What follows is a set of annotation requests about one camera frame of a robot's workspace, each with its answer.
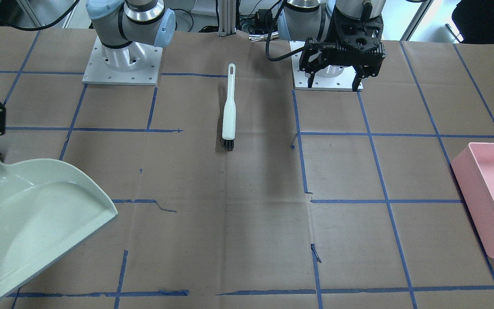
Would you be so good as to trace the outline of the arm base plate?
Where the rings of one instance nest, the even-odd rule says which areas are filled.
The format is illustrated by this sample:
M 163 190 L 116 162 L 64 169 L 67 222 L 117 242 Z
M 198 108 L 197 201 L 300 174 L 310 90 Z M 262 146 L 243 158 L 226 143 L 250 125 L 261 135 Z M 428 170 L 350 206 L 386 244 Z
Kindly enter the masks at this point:
M 96 38 L 82 82 L 90 85 L 157 86 L 163 48 L 133 42 L 111 49 Z
M 310 75 L 303 72 L 300 65 L 300 53 L 291 57 L 294 89 L 312 91 L 351 91 L 355 78 L 355 69 L 350 67 L 340 67 L 329 65 L 318 71 L 313 80 L 312 87 L 308 87 Z

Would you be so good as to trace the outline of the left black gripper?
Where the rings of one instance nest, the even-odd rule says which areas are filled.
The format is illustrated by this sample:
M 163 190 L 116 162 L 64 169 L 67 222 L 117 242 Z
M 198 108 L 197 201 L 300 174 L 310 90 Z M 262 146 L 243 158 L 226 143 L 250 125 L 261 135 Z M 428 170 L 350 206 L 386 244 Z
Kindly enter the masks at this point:
M 308 37 L 302 47 L 299 67 L 308 73 L 308 88 L 316 73 L 329 65 L 354 68 L 353 92 L 363 78 L 378 76 L 386 57 L 383 28 L 381 6 L 336 6 L 324 40 Z

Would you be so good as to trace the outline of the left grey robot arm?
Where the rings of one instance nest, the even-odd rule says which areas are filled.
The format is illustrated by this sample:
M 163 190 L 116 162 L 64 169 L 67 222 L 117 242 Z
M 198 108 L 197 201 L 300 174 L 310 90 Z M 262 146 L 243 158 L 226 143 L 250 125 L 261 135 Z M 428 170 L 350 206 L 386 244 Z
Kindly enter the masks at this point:
M 384 0 L 286 0 L 277 16 L 278 35 L 289 42 L 294 88 L 359 91 L 378 76 Z

